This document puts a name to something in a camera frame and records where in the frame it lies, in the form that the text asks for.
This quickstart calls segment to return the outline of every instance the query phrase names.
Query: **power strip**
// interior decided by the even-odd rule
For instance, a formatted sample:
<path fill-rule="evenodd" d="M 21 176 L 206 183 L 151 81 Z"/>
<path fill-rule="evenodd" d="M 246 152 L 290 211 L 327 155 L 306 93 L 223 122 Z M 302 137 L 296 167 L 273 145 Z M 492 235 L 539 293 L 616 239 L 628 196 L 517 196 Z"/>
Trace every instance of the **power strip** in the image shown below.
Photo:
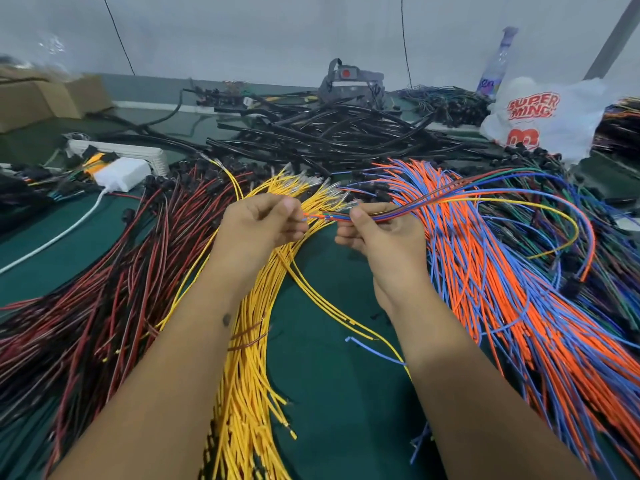
<path fill-rule="evenodd" d="M 67 156 L 74 153 L 82 155 L 89 145 L 95 146 L 101 153 L 116 153 L 120 157 L 142 159 L 149 163 L 151 171 L 155 175 L 166 177 L 169 174 L 169 165 L 166 155 L 161 148 L 152 146 L 134 146 L 132 144 L 103 143 L 101 141 L 85 141 L 82 139 L 70 139 L 67 147 Z"/>

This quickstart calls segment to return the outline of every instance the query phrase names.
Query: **bottle label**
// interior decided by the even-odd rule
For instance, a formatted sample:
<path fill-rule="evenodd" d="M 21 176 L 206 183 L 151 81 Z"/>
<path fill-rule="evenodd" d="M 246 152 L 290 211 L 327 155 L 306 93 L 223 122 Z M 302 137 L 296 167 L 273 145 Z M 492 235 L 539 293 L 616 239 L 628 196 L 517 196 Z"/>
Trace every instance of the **bottle label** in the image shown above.
<path fill-rule="evenodd" d="M 500 88 L 500 83 L 502 79 L 480 79 L 480 84 L 478 84 L 477 92 L 480 94 L 484 94 L 485 96 L 489 96 L 491 98 L 495 98 L 496 93 L 498 92 L 498 88 Z"/>

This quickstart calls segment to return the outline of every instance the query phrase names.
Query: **green tabletop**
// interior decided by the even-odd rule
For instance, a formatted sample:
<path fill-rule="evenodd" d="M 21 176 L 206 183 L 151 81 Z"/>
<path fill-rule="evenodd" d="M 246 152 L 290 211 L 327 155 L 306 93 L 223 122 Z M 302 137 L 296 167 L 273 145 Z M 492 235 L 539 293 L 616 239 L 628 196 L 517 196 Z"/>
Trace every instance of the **green tabletop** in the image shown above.
<path fill-rule="evenodd" d="M 127 95 L 120 98 L 132 100 Z M 135 122 L 159 117 L 157 111 L 132 109 L 120 110 L 119 114 Z M 180 113 L 158 129 L 199 142 L 206 136 L 225 137 L 215 128 L 215 119 L 206 118 L 196 124 L 199 118 Z M 54 137 L 60 131 L 104 130 L 104 123 L 100 125 L 68 120 L 41 123 L 0 138 L 0 152 L 4 148 L 12 154 L 22 152 L 23 156 L 39 159 L 51 153 Z M 179 155 L 172 155 L 172 159 L 178 158 Z M 610 181 L 604 184 L 604 190 L 626 195 L 635 190 L 632 180 L 627 184 L 624 187 Z M 0 267 L 69 227 L 92 206 L 94 199 L 89 196 L 60 205 L 19 232 L 2 238 Z M 122 211 L 132 202 L 105 197 L 97 213 L 84 225 L 0 276 L 0 304 L 40 296 L 84 269 L 114 243 L 124 226 L 120 220 Z M 354 251 L 334 245 L 334 233 L 335 228 L 329 226 L 309 239 L 296 258 L 300 270 L 329 302 L 399 348 L 395 332 L 375 300 L 366 261 Z M 316 307 L 289 277 L 277 297 L 271 323 L 269 376 L 272 386 L 289 400 L 284 412 L 298 439 L 294 441 L 277 420 L 273 419 L 273 424 L 279 450 L 293 478 L 444 478 L 432 442 L 423 444 L 415 464 L 409 464 L 413 452 L 409 441 L 421 433 L 425 418 L 401 366 L 345 342 L 350 331 Z M 4 452 L 0 454 L 0 465 L 13 454 L 22 458 L 25 465 L 32 462 L 35 448 L 46 434 L 50 414 L 43 409 L 14 431 L 0 434 L 0 451 Z M 15 435 L 27 440 L 15 441 Z M 608 444 L 603 448 L 611 451 Z M 634 478 L 613 453 L 607 456 L 613 459 L 619 479 Z M 39 477 L 34 465 L 32 473 L 23 478 Z"/>

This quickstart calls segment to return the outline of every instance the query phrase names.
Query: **water bottle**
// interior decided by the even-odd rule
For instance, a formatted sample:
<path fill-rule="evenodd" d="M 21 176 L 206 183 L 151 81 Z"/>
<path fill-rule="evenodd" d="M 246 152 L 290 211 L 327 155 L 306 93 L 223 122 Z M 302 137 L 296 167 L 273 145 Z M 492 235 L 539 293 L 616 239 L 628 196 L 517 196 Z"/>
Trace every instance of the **water bottle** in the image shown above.
<path fill-rule="evenodd" d="M 480 84 L 478 84 L 478 88 L 476 89 L 476 92 L 484 94 L 492 101 L 495 101 L 495 95 L 498 94 L 498 88 L 500 88 L 502 78 L 507 72 L 507 52 L 509 51 L 513 38 L 516 33 L 518 33 L 518 29 L 516 27 L 507 27 L 503 32 L 504 35 L 500 42 L 500 48 L 486 65 L 484 74 L 482 74 L 482 78 L 480 78 Z"/>

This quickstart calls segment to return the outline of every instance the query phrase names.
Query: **person's left arm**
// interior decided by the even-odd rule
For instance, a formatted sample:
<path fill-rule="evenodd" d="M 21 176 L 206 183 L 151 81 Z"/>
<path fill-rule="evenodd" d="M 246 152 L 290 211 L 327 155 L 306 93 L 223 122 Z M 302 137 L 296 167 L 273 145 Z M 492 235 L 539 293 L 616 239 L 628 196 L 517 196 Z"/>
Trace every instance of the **person's left arm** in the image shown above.
<path fill-rule="evenodd" d="M 52 480 L 196 478 L 239 303 L 274 247 L 306 230 L 293 198 L 229 206 L 200 277 Z"/>

